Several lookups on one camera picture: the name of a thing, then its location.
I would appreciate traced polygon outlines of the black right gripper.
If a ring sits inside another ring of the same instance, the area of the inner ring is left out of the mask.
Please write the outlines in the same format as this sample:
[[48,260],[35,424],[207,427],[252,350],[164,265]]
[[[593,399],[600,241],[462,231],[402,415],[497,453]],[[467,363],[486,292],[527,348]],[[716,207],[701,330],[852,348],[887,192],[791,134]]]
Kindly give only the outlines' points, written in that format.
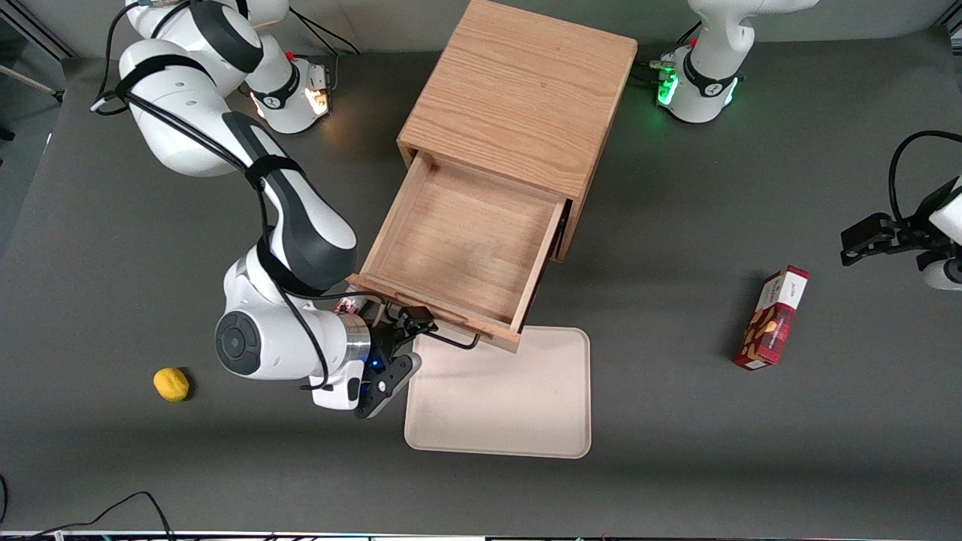
[[425,306],[405,306],[399,309],[398,318],[381,316],[380,322],[370,323],[370,363],[388,364],[413,336],[428,334],[439,329],[431,311]]

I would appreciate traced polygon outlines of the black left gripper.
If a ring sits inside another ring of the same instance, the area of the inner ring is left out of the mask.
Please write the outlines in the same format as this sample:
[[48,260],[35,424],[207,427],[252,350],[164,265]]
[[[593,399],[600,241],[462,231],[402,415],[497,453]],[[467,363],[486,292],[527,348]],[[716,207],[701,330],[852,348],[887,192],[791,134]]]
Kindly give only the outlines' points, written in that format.
[[852,266],[861,260],[860,250],[875,243],[887,243],[896,237],[897,252],[918,251],[917,267],[928,267],[938,261],[951,259],[951,240],[929,222],[929,216],[914,213],[908,218],[887,213],[873,213],[842,232],[842,266]]

